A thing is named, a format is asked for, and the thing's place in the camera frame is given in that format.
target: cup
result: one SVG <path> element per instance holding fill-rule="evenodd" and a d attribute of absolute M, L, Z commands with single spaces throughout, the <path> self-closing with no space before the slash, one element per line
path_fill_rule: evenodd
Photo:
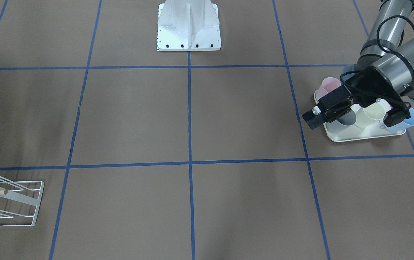
<path fill-rule="evenodd" d="M 392 127 L 387 127 L 387 130 L 390 132 L 396 133 L 399 131 L 404 131 L 411 126 L 414 126 L 414 109 L 410 108 L 409 113 L 410 113 L 410 119 L 405 119 L 403 120 L 403 122 L 397 125 L 393 125 Z"/>
<path fill-rule="evenodd" d="M 372 105 L 363 108 L 361 107 L 356 112 L 356 123 L 355 125 L 365 128 L 369 125 L 383 120 L 385 117 L 385 108 L 380 103 L 373 103 Z"/>
<path fill-rule="evenodd" d="M 336 89 L 337 87 L 341 86 L 340 79 L 336 78 L 325 78 L 321 85 L 319 86 L 317 92 L 316 92 L 316 100 L 319 102 L 319 99 L 321 97 L 324 97 L 325 95 L 329 94 L 332 90 Z"/>
<path fill-rule="evenodd" d="M 355 122 L 356 113 L 354 111 L 350 111 L 347 114 L 340 117 L 339 119 L 335 120 L 334 122 L 326 123 L 326 128 L 327 131 L 335 134 L 347 129 L 351 125 L 354 125 Z"/>

